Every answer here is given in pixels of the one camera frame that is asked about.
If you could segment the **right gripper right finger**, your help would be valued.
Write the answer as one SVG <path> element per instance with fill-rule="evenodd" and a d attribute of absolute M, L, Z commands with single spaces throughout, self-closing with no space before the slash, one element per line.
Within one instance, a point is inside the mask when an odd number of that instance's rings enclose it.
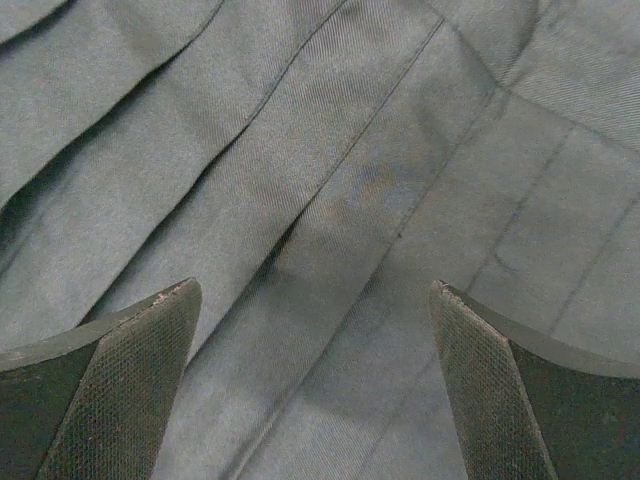
<path fill-rule="evenodd" d="M 638 365 L 555 340 L 442 281 L 428 304 L 469 478 L 638 478 Z"/>

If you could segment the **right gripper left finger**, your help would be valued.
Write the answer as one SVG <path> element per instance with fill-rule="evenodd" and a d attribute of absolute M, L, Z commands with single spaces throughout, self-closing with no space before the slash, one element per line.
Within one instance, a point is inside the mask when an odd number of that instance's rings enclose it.
<path fill-rule="evenodd" d="M 188 278 L 2 353 L 2 478 L 150 478 L 201 303 Z"/>

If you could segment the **black pleated skirt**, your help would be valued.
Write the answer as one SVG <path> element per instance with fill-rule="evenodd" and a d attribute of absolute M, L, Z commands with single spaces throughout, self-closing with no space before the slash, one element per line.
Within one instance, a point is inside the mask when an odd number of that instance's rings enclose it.
<path fill-rule="evenodd" d="M 5 1 L 1 355 L 194 278 L 148 479 L 471 479 L 429 292 L 639 367 L 635 1 Z"/>

